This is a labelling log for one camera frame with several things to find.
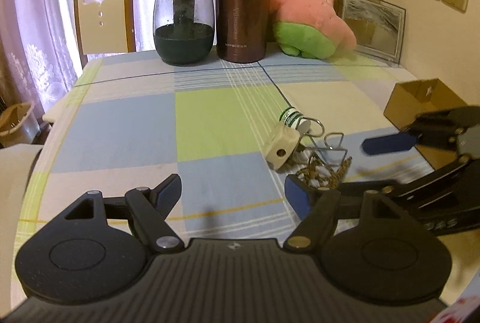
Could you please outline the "leopard print hair band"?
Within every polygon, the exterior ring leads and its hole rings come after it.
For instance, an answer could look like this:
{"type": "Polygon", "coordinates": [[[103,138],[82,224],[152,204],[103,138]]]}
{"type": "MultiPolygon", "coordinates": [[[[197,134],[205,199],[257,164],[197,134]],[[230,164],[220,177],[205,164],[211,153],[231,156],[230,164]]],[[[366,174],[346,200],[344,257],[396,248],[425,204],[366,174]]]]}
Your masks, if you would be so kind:
{"type": "Polygon", "coordinates": [[[352,164],[352,157],[346,157],[339,166],[332,166],[312,152],[306,165],[295,173],[298,179],[308,187],[320,190],[323,188],[335,189],[344,180],[352,164]]]}

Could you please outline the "cardboard tray box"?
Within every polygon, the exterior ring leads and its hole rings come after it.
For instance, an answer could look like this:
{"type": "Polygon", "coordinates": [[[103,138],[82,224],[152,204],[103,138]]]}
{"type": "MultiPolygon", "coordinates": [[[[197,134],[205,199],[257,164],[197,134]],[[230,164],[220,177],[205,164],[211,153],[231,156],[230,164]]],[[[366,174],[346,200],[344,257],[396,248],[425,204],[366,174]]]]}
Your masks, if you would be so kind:
{"type": "Polygon", "coordinates": [[[439,169],[462,155],[479,158],[479,106],[469,105],[439,79],[401,82],[383,113],[398,133],[439,169]]]}

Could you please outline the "checkered tablecloth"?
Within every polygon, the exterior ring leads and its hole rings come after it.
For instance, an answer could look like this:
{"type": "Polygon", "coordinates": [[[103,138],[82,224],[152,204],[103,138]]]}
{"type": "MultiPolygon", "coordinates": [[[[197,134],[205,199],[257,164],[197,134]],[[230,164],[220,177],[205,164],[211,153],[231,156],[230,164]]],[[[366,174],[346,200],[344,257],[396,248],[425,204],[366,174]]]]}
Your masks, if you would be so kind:
{"type": "Polygon", "coordinates": [[[15,244],[86,191],[121,196],[170,174],[182,178],[168,217],[182,238],[284,239],[298,221],[284,197],[287,174],[261,153],[281,113],[295,107],[329,134],[343,133],[343,150],[323,157],[352,157],[349,182],[411,182],[431,172],[418,151],[367,156],[360,146],[394,131],[384,108],[395,84],[412,78],[357,54],[303,59],[273,45],[249,65],[210,54],[198,65],[171,66],[155,51],[93,60],[32,171],[15,244]]]}

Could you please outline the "framed sand picture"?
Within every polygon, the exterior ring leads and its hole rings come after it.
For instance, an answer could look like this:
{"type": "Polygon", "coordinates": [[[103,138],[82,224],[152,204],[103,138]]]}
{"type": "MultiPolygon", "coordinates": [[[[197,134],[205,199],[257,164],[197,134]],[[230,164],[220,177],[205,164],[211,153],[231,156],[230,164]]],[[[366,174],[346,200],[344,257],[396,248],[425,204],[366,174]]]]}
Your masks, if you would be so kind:
{"type": "Polygon", "coordinates": [[[336,0],[337,14],[352,29],[356,51],[399,65],[407,11],[384,0],[336,0]]]}

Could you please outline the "pink Patrick star plush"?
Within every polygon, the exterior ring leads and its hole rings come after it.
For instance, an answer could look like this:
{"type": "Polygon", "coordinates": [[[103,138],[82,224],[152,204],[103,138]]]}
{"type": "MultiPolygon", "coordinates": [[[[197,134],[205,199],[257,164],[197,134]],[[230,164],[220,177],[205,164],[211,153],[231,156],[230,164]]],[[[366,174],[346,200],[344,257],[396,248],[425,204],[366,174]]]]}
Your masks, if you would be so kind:
{"type": "Polygon", "coordinates": [[[272,34],[288,56],[327,59],[337,49],[353,51],[356,37],[339,17],[334,0],[269,0],[272,34]]]}

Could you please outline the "beige basket on floor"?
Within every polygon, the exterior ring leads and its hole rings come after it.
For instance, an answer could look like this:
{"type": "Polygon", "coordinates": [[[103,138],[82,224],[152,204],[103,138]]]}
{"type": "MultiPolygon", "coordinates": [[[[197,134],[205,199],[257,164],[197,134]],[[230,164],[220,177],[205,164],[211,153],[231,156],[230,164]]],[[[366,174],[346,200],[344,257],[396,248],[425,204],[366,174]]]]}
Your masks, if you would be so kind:
{"type": "Polygon", "coordinates": [[[14,104],[1,114],[0,142],[3,147],[32,144],[39,132],[34,104],[14,104]]]}

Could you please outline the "cream wooden chair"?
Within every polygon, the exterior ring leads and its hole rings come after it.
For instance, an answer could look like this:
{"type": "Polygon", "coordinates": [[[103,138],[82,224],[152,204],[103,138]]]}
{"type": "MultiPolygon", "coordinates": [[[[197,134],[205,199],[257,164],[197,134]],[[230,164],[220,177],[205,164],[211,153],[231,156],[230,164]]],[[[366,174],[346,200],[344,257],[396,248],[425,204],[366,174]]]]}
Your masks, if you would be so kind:
{"type": "Polygon", "coordinates": [[[73,0],[80,63],[89,55],[136,51],[133,0],[73,0]]]}

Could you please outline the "dark green glass jar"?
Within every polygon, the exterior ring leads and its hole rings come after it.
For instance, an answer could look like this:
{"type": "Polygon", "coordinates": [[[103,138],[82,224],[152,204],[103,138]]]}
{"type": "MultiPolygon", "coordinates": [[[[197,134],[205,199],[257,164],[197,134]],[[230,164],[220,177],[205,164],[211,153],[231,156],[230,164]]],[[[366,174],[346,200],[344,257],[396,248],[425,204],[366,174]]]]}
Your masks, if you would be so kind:
{"type": "Polygon", "coordinates": [[[213,0],[155,0],[153,38],[170,65],[196,64],[211,51],[215,36],[213,0]]]}

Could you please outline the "brown metal canister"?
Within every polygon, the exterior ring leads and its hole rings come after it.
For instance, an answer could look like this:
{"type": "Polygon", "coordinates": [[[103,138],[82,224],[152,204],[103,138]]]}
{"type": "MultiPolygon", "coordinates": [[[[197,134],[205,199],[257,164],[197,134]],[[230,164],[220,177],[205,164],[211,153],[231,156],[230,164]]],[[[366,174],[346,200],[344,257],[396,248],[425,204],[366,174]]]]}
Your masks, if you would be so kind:
{"type": "Polygon", "coordinates": [[[216,0],[216,51],[226,61],[250,64],[263,59],[269,0],[216,0]]]}

